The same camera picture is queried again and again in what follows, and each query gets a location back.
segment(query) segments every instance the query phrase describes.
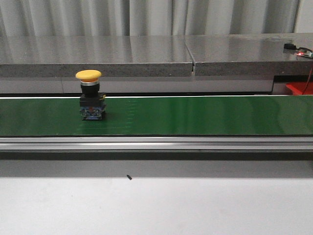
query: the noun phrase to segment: yellow mushroom button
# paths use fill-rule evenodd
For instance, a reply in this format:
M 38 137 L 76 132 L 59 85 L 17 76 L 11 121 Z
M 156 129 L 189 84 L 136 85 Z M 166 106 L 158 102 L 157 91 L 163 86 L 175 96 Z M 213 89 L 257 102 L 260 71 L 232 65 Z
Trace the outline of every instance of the yellow mushroom button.
M 83 70 L 76 74 L 76 78 L 80 79 L 82 82 L 95 82 L 101 75 L 101 72 L 98 70 Z

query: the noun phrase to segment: red wire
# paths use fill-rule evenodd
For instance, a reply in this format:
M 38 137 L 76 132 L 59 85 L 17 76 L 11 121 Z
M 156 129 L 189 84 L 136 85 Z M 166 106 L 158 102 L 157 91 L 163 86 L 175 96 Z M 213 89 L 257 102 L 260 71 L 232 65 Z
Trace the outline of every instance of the red wire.
M 309 86 L 309 82 L 310 82 L 310 79 L 311 79 L 312 71 L 313 71 L 313 66 L 311 67 L 311 70 L 310 70 L 310 73 L 309 73 L 309 77 L 308 77 L 308 81 L 307 81 L 307 84 L 305 85 L 305 88 L 304 88 L 304 91 L 303 91 L 302 94 L 305 93 L 305 91 L 307 90 L 307 88 Z

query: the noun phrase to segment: white floor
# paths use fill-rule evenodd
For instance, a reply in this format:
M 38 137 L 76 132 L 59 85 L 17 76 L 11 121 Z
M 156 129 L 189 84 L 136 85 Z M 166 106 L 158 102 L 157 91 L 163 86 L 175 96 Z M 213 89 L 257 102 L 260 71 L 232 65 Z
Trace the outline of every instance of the white floor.
M 313 231 L 307 161 L 2 160 L 0 176 L 1 235 Z

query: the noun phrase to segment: blue terminal block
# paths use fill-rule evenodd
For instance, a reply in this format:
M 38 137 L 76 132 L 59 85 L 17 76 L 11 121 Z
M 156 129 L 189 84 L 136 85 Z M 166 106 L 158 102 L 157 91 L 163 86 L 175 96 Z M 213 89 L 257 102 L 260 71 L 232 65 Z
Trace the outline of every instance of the blue terminal block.
M 81 80 L 83 94 L 79 98 L 80 114 L 82 120 L 101 120 L 106 104 L 105 93 L 99 93 L 99 77 L 101 72 L 97 70 L 83 70 L 76 74 L 76 78 Z

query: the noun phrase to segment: green conveyor belt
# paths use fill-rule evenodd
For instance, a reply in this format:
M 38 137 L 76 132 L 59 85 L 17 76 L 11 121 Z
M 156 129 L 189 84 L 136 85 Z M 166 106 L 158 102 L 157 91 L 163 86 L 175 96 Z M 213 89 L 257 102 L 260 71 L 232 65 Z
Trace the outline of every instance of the green conveyor belt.
M 78 98 L 0 99 L 0 136 L 312 135 L 313 96 L 107 98 L 82 121 Z

